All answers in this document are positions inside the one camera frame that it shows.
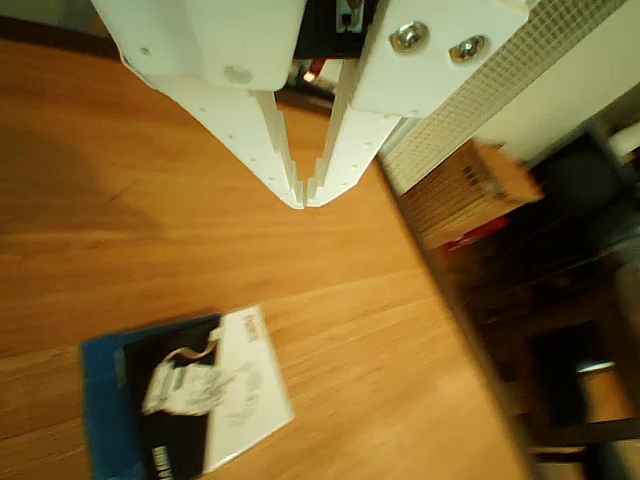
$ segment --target metal screw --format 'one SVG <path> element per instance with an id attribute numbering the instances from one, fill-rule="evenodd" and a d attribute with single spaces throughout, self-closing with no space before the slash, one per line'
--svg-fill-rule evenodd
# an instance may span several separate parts
<path id="1" fill-rule="evenodd" d="M 449 49 L 449 57 L 453 63 L 465 63 L 473 60 L 487 44 L 487 37 L 474 35 Z"/>
<path id="2" fill-rule="evenodd" d="M 389 35 L 389 42 L 396 52 L 408 53 L 423 45 L 429 36 L 429 29 L 422 22 L 411 22 L 401 26 Z"/>

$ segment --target book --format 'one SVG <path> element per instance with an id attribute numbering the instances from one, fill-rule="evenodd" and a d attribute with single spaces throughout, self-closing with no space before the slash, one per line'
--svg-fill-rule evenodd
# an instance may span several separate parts
<path id="1" fill-rule="evenodd" d="M 129 414 L 122 425 L 135 430 L 131 438 L 137 457 L 130 453 L 126 468 L 119 467 L 126 475 L 102 468 L 109 474 L 102 478 L 191 479 L 214 470 L 293 418 L 257 306 L 154 329 L 148 335 L 136 332 L 135 337 L 119 337 L 118 344 L 124 367 L 114 368 L 123 367 L 120 390 L 126 391 Z M 116 350 L 113 341 L 109 345 Z M 122 407 L 122 397 L 118 402 Z M 88 425 L 88 437 L 91 430 Z M 90 445 L 92 457 L 100 450 Z M 137 466 L 131 465 L 132 459 Z"/>

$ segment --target wooden table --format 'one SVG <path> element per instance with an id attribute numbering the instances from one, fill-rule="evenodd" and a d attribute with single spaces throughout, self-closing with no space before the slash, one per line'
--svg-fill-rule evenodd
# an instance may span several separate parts
<path id="1" fill-rule="evenodd" d="M 89 478 L 77 345 L 260 303 L 296 417 L 211 478 L 527 478 L 377 166 L 296 211 L 119 63 L 0 41 L 0 478 Z M 325 116 L 285 108 L 311 174 Z"/>

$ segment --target perforated panel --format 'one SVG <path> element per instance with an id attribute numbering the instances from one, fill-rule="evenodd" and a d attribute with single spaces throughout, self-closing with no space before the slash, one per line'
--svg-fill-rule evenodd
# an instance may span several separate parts
<path id="1" fill-rule="evenodd" d="M 380 156 L 398 193 L 424 178 L 624 3 L 538 3 L 527 23 L 434 113 L 417 121 L 403 138 L 392 138 L 390 148 L 383 148 Z"/>

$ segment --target brown box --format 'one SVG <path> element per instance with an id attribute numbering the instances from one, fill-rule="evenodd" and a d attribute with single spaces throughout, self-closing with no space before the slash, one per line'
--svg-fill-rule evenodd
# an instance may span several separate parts
<path id="1" fill-rule="evenodd" d="M 469 140 L 402 198 L 435 248 L 542 196 L 513 158 Z"/>

